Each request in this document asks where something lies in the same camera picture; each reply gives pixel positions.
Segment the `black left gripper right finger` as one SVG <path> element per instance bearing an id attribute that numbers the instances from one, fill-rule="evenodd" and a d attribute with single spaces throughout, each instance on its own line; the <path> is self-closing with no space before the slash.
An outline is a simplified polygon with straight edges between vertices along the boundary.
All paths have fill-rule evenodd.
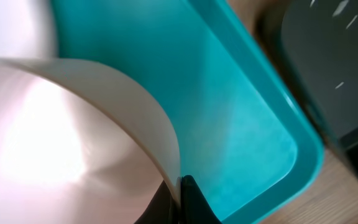
<path id="1" fill-rule="evenodd" d="M 221 224 L 191 175 L 181 178 L 181 223 Z"/>

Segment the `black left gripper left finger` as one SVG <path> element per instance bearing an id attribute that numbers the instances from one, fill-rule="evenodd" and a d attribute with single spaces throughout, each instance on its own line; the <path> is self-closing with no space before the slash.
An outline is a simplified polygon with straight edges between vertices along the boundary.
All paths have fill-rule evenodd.
<path id="1" fill-rule="evenodd" d="M 135 224 L 178 224 L 178 222 L 178 210 L 175 201 L 163 181 Z"/>

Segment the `small white plate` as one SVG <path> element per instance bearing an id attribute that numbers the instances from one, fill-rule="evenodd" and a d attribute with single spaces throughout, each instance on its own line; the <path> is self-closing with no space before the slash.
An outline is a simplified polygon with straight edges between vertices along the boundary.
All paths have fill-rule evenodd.
<path id="1" fill-rule="evenodd" d="M 180 150 L 160 104 L 107 65 L 0 59 L 0 223 L 135 223 Z"/>

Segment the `large white plate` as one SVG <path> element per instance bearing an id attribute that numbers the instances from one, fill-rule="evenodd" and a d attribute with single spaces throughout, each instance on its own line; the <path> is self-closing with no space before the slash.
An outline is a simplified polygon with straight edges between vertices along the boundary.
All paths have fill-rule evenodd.
<path id="1" fill-rule="evenodd" d="M 0 0 L 0 58 L 49 58 L 56 54 L 50 1 Z"/>

